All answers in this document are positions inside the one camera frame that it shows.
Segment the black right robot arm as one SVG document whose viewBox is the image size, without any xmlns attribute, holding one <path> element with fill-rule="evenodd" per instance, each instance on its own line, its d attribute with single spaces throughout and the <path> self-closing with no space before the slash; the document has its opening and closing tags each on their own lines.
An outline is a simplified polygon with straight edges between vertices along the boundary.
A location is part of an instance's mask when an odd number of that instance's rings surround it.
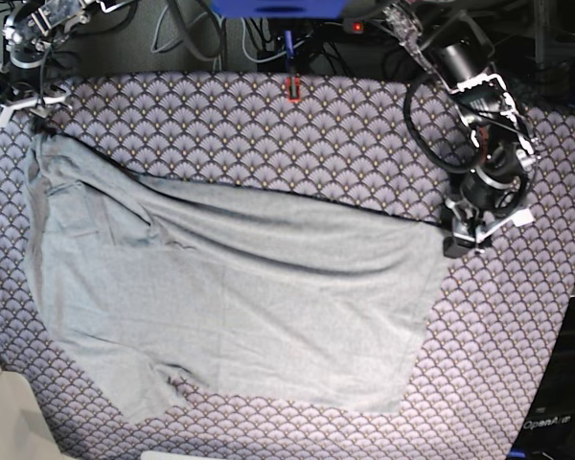
<svg viewBox="0 0 575 460">
<path fill-rule="evenodd" d="M 0 127 L 13 115 L 30 111 L 45 118 L 71 95 L 49 82 L 50 60 L 78 29 L 99 13 L 127 9 L 114 27 L 125 27 L 137 11 L 135 1 L 24 1 L 7 17 L 2 29 L 5 60 L 0 62 Z"/>
</svg>

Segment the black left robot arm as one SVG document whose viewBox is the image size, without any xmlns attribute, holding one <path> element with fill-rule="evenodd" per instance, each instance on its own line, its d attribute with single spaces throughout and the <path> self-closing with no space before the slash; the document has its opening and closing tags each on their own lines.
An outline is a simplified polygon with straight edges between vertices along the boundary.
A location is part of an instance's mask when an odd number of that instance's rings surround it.
<svg viewBox="0 0 575 460">
<path fill-rule="evenodd" d="M 383 15 L 390 34 L 423 70 L 404 97 L 407 130 L 426 158 L 450 176 L 444 255 L 481 252 L 503 225 L 534 220 L 527 203 L 539 160 L 532 129 L 497 71 L 493 43 L 466 11 L 392 1 Z M 412 119 L 415 93 L 427 82 L 443 87 L 469 132 L 474 154 L 461 164 L 437 154 Z"/>
</svg>

